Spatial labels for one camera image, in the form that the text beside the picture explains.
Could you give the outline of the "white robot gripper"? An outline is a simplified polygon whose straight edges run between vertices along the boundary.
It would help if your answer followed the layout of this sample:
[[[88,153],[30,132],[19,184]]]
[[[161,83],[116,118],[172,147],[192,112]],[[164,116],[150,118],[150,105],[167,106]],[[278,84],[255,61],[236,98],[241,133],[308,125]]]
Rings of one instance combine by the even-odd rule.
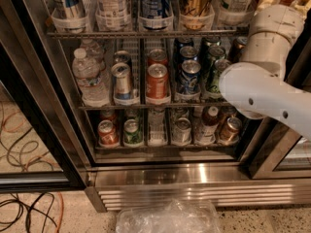
[[[276,5],[281,0],[257,0],[258,13],[250,22],[249,35],[276,33],[293,45],[304,27],[304,18],[311,9],[311,0],[294,0],[291,5]]]

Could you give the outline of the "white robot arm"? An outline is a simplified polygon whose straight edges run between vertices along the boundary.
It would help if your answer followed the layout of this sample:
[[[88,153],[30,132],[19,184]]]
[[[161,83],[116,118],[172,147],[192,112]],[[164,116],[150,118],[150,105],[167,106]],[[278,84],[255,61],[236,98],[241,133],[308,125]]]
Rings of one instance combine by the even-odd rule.
[[[274,118],[311,139],[311,93],[285,82],[286,59],[300,36],[306,12],[259,0],[240,61],[219,78],[223,98],[243,116]]]

